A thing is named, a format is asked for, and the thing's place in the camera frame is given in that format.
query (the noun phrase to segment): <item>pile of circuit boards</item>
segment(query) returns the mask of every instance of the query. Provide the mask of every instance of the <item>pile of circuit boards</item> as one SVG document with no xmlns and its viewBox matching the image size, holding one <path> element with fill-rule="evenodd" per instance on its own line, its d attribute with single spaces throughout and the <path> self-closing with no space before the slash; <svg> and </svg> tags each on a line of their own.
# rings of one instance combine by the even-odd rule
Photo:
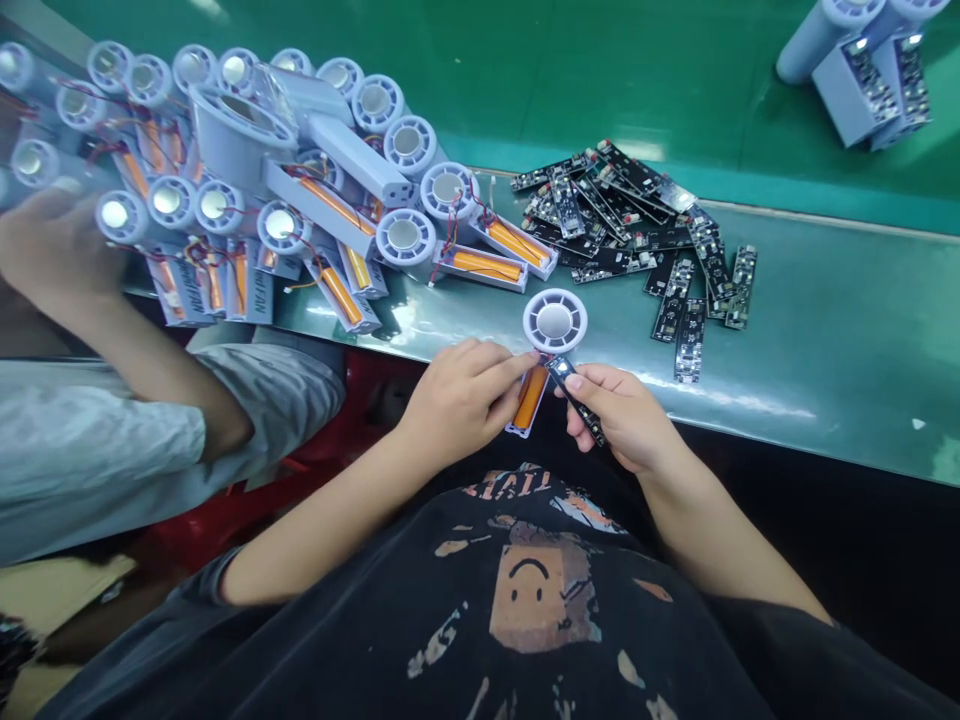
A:
<svg viewBox="0 0 960 720">
<path fill-rule="evenodd" d="M 574 283 L 646 273 L 645 292 L 662 298 L 652 337 L 676 342 L 680 382 L 700 381 L 707 319 L 746 329 L 756 248 L 739 247 L 731 272 L 720 226 L 698 198 L 609 140 L 510 187 L 533 190 L 521 227 L 561 251 Z M 688 297 L 698 268 L 706 298 Z"/>
</svg>

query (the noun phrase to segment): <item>worker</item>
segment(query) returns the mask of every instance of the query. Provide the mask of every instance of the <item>worker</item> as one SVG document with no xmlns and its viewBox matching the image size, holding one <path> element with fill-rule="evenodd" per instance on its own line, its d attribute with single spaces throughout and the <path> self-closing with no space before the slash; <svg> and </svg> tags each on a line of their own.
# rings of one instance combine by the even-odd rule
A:
<svg viewBox="0 0 960 720">
<path fill-rule="evenodd" d="M 0 217 L 0 566 L 190 510 L 302 445 L 345 395 L 332 343 L 226 324 L 184 350 L 124 297 L 132 253 L 106 245 L 78 190 L 63 178 Z"/>
<path fill-rule="evenodd" d="M 588 455 L 555 436 L 559 465 L 505 466 L 488 443 L 538 360 L 442 350 L 396 429 L 39 717 L 956 717 L 831 619 L 633 375 L 565 381 L 622 486 L 572 411 Z M 641 491 L 662 557 L 628 529 Z"/>
</svg>

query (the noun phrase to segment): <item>hand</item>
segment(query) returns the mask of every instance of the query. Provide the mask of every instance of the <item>hand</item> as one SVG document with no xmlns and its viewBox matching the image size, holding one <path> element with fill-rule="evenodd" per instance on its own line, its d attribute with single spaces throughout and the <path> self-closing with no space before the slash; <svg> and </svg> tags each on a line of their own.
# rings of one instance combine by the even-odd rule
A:
<svg viewBox="0 0 960 720">
<path fill-rule="evenodd" d="M 581 365 L 566 380 L 567 391 L 600 417 L 617 461 L 632 473 L 663 473 L 690 453 L 653 394 L 636 377 L 609 365 Z M 563 397 L 560 388 L 554 390 Z M 581 417 L 567 407 L 567 432 L 581 452 L 594 446 Z"/>
<path fill-rule="evenodd" d="M 53 187 L 0 217 L 0 276 L 45 312 L 120 294 L 126 258 L 97 230 L 96 202 Z"/>
<path fill-rule="evenodd" d="M 441 350 L 394 432 L 439 472 L 487 445 L 513 419 L 520 378 L 539 357 L 476 338 Z"/>
</svg>

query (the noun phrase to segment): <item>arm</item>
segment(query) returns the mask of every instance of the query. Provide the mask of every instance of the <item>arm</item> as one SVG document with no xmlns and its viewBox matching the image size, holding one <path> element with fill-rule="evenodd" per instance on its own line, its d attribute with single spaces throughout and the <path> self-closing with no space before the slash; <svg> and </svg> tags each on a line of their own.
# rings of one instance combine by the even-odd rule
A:
<svg viewBox="0 0 960 720">
<path fill-rule="evenodd" d="M 699 589 L 794 607 L 831 622 L 639 380 L 605 365 L 584 365 L 578 372 L 567 378 L 567 389 L 600 416 L 614 456 L 636 475 L 665 545 Z M 572 410 L 567 431 L 584 452 L 593 447 Z"/>
<path fill-rule="evenodd" d="M 241 550 L 221 594 L 231 605 L 282 602 L 347 560 L 443 468 L 489 443 L 516 412 L 536 353 L 471 338 L 443 350 L 397 428 Z"/>
<path fill-rule="evenodd" d="M 0 219 L 0 273 L 38 310 L 110 363 L 145 402 L 203 413 L 201 462 L 244 445 L 253 424 L 233 394 L 119 288 L 122 258 L 92 226 L 94 204 L 60 189 L 34 195 Z"/>
</svg>

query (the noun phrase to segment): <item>workbench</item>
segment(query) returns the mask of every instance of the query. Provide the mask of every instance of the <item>workbench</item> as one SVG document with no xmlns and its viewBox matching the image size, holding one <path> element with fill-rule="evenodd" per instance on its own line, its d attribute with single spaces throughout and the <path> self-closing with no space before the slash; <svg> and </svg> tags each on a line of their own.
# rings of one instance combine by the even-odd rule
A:
<svg viewBox="0 0 960 720">
<path fill-rule="evenodd" d="M 478 177 L 487 201 L 490 175 Z M 519 222 L 527 194 L 514 196 L 506 177 L 494 188 L 496 212 Z M 960 239 L 704 207 L 731 265 L 738 245 L 759 257 L 749 327 L 708 322 L 699 384 L 676 382 L 676 347 L 650 338 L 660 299 L 643 292 L 643 273 L 575 286 L 558 267 L 520 295 L 459 278 L 431 289 L 388 271 L 390 296 L 373 301 L 383 328 L 361 336 L 343 331 L 316 288 L 284 294 L 278 281 L 275 324 L 425 362 L 470 336 L 520 352 L 527 301 L 563 287 L 589 314 L 571 359 L 629 370 L 674 420 L 960 485 Z M 703 297 L 698 282 L 691 297 Z"/>
</svg>

